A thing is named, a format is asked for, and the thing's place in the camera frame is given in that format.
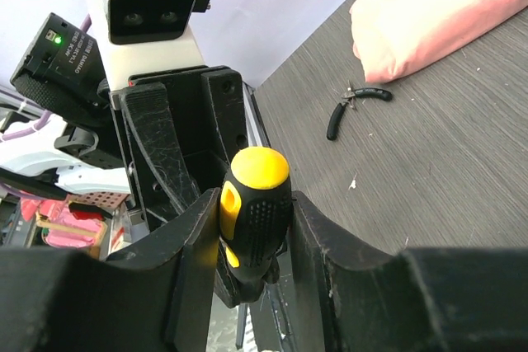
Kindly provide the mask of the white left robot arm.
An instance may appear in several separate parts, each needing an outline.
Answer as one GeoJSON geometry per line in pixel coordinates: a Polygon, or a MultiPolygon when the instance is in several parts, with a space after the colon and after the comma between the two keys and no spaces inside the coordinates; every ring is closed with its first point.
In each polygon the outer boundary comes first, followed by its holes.
{"type": "Polygon", "coordinates": [[[225,66],[134,74],[109,87],[96,40],[49,14],[17,65],[45,113],[1,137],[1,179],[46,199],[128,194],[155,229],[220,187],[248,145],[243,81],[225,66]]]}

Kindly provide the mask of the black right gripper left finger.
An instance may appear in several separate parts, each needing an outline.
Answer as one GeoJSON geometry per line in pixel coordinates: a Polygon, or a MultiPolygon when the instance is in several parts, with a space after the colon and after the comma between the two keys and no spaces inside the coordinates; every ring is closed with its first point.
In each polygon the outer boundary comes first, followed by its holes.
{"type": "Polygon", "coordinates": [[[1,250],[4,351],[203,351],[219,245],[219,191],[100,261],[1,250]]]}

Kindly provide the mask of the yellow black screwdriver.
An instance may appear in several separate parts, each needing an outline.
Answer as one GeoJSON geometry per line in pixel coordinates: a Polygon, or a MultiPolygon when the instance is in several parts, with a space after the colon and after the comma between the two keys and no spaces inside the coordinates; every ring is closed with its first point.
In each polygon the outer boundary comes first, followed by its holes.
{"type": "Polygon", "coordinates": [[[229,308],[254,303],[280,277],[276,259],[293,218],[290,166],[273,148],[240,150],[219,197],[214,292],[229,308]]]}

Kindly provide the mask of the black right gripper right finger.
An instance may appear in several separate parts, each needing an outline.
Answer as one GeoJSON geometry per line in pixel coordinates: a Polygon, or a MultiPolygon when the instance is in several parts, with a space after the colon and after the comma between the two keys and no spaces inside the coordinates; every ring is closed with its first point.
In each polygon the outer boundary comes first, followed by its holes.
{"type": "Polygon", "coordinates": [[[526,249],[414,247],[391,256],[303,193],[293,204],[301,350],[526,350],[526,249]]]}

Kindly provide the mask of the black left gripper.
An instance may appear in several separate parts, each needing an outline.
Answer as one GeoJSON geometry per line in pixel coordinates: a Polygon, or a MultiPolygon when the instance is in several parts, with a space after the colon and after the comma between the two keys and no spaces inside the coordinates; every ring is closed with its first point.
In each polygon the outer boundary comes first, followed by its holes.
{"type": "Polygon", "coordinates": [[[150,230],[220,187],[248,146],[243,80],[231,68],[136,75],[110,100],[133,201],[150,230]]]}

